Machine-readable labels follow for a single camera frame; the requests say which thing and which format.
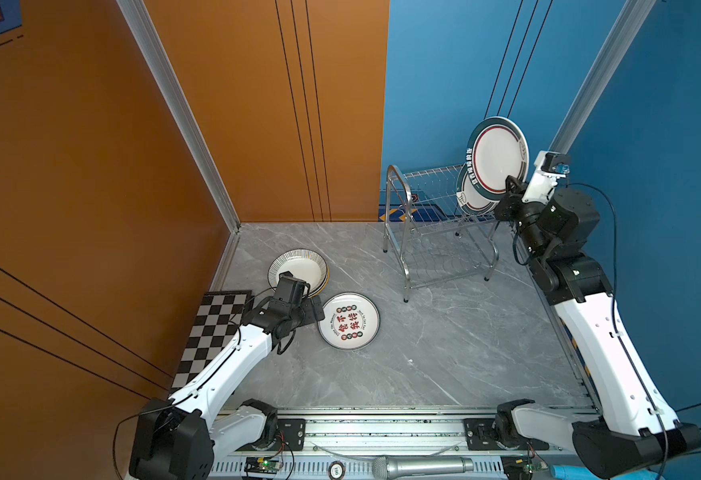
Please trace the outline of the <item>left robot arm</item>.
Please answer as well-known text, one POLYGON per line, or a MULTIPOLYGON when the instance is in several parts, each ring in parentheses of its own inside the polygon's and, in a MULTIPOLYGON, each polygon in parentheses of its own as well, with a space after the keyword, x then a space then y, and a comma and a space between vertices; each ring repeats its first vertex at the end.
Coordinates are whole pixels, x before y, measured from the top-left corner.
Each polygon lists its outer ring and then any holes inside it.
POLYGON ((276 435, 276 408, 244 402, 216 419, 244 378, 271 353, 283 354, 298 328, 324 320, 310 283, 286 272, 274 293, 242 316, 236 336, 186 386, 167 400, 154 398, 136 414, 126 479, 206 479, 216 454, 248 444, 268 445, 276 435))

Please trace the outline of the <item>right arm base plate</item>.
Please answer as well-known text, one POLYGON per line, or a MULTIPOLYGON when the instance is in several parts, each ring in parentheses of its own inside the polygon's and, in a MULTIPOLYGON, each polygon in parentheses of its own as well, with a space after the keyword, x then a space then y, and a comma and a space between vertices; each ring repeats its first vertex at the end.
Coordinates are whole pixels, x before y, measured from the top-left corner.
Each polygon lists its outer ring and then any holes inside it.
POLYGON ((480 450, 521 450, 529 446, 534 450, 547 451, 550 444, 538 439, 512 438, 504 440, 500 434, 496 420, 488 417, 466 418, 463 420, 468 448, 471 451, 480 450))

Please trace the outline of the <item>white deep plate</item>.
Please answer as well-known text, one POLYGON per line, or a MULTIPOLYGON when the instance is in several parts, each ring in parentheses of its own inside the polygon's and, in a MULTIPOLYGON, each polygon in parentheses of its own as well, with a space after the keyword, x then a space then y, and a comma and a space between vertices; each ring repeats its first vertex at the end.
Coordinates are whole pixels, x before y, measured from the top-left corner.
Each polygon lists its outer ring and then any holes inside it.
POLYGON ((292 277, 304 280, 310 285, 310 292, 308 292, 308 296, 310 296, 312 290, 316 290, 322 283, 326 275, 326 268, 328 268, 328 264, 318 252, 302 248, 290 250, 278 256, 270 264, 268 284, 275 288, 280 276, 290 272, 292 277))

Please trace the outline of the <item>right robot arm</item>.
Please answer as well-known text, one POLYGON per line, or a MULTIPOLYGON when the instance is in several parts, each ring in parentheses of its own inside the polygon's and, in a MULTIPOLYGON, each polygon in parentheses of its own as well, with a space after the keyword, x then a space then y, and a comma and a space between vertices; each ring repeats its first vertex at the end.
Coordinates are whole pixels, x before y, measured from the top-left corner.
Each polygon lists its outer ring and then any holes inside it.
POLYGON ((532 278, 575 348, 599 412, 577 417, 533 400, 506 402, 497 409, 498 440, 509 449, 536 439, 571 450, 602 479, 663 466, 701 448, 701 430, 658 392, 622 322, 616 287, 583 250, 600 221, 594 200, 556 183, 508 177, 496 216, 512 223, 528 252, 532 278))

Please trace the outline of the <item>green rimmed text plate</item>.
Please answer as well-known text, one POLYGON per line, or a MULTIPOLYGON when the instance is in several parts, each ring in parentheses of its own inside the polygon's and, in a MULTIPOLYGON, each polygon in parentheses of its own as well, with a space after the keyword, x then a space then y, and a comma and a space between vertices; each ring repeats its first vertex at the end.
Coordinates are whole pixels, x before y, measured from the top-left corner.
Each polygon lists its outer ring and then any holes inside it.
POLYGON ((502 116, 483 120, 467 142, 466 168, 470 182, 484 198, 500 200, 509 176, 524 182, 529 174, 529 146, 521 128, 502 116))

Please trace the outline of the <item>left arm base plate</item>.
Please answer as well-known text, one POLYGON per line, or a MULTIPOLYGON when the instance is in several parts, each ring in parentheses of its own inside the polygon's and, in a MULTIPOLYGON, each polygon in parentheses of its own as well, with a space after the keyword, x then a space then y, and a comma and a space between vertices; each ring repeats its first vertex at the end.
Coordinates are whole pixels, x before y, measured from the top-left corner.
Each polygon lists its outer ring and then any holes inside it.
POLYGON ((278 449, 282 441, 292 451, 302 451, 306 438, 306 420, 271 419, 264 425, 258 419, 239 419, 230 416, 214 424, 214 450, 228 455, 238 450, 278 449))

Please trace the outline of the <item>silver wire dish rack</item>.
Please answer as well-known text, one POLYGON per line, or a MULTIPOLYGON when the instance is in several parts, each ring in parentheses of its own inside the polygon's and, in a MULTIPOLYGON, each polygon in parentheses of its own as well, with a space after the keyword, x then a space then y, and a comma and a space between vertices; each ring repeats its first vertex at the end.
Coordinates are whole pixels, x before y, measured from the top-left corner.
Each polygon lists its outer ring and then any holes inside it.
POLYGON ((480 275, 492 279, 500 261, 498 221, 492 204, 471 213, 471 185, 462 166, 385 175, 383 251, 391 252, 404 276, 403 299, 415 289, 480 275))

